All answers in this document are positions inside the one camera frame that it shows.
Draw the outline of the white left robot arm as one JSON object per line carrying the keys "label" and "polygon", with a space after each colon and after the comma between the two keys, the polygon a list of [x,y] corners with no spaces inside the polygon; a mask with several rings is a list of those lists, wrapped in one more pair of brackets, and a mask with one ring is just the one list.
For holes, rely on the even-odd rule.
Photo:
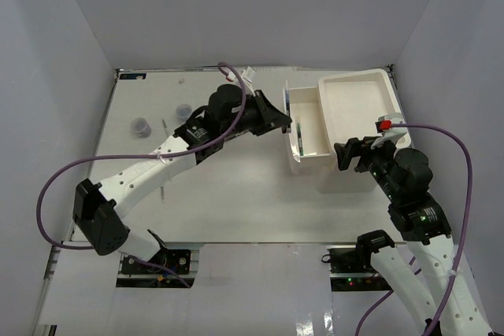
{"label": "white left robot arm", "polygon": [[261,90],[244,94],[236,85],[223,84],[149,159],[98,183],[80,182],[74,223],[99,256],[118,251],[139,258],[147,271],[160,271],[166,263],[165,244],[151,230],[133,231],[123,221],[126,215],[174,176],[220,151],[226,141],[246,133],[261,136],[276,129],[286,131],[290,125],[291,118]]}

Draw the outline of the white top drawer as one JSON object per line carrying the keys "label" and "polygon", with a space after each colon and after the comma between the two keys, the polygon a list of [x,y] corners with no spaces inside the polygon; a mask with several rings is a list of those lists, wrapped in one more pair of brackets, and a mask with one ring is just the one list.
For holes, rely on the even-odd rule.
{"label": "white top drawer", "polygon": [[[291,129],[285,134],[287,157],[295,175],[308,175],[318,168],[330,166],[335,157],[328,143],[326,127],[316,87],[290,88],[288,82],[283,89],[283,106],[292,119]],[[304,156],[298,152],[296,118],[302,125]]]}

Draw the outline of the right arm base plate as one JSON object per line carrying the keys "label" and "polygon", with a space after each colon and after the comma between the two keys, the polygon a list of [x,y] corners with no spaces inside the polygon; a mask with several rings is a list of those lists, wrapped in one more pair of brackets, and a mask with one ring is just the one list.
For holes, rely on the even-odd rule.
{"label": "right arm base plate", "polygon": [[376,270],[365,264],[364,258],[354,247],[333,246],[321,257],[321,262],[329,265],[332,274],[364,274],[371,278],[380,277]]}

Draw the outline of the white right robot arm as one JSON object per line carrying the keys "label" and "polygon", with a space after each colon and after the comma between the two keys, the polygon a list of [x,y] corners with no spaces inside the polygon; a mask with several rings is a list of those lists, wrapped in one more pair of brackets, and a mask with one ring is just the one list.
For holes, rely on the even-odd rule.
{"label": "white right robot arm", "polygon": [[396,244],[383,230],[358,237],[356,264],[377,271],[388,283],[418,331],[426,335],[491,335],[457,260],[452,230],[441,206],[429,193],[432,170],[421,151],[397,149],[392,141],[374,146],[375,138],[351,138],[335,144],[338,168],[368,172],[390,204],[391,222],[418,263],[418,278],[402,259]]}

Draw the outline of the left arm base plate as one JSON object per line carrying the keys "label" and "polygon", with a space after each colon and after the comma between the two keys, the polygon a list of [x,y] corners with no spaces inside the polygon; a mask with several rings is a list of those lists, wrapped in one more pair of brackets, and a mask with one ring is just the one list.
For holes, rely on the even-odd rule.
{"label": "left arm base plate", "polygon": [[[149,263],[169,268],[178,275],[186,275],[190,272],[191,251],[189,249],[163,249],[149,260]],[[123,275],[154,275],[167,274],[167,271],[140,264],[130,257],[124,257],[120,273]]]}

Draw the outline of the green gel pen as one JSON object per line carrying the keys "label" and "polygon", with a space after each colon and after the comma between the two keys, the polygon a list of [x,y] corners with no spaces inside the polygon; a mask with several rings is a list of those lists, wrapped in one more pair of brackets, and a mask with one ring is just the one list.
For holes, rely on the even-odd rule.
{"label": "green gel pen", "polygon": [[304,156],[304,147],[303,147],[303,142],[302,142],[302,125],[300,122],[300,118],[297,117],[295,120],[295,126],[296,126],[296,136],[297,136],[297,141],[298,141],[298,152],[299,156],[303,157]]}

